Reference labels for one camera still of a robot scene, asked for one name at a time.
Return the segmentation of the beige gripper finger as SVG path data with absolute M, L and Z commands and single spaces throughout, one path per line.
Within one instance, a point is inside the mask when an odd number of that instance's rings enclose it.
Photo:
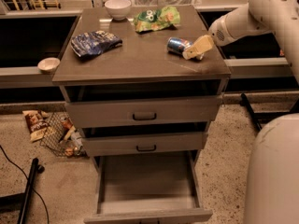
M 210 35 L 202 35 L 182 52 L 182 56 L 185 60 L 189 60 L 211 50 L 213 46 L 213 38 Z

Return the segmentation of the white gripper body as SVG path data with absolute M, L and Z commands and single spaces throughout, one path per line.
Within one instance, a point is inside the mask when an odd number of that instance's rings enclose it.
M 225 46 L 236 41 L 237 18 L 226 14 L 216 19 L 209 27 L 208 33 L 217 46 Z

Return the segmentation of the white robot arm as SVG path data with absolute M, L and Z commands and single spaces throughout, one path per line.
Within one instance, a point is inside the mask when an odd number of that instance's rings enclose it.
M 249 0 L 212 23 L 183 51 L 187 60 L 213 45 L 271 33 L 299 81 L 296 0 Z M 249 158 L 243 224 L 299 224 L 299 114 L 282 115 L 258 133 Z

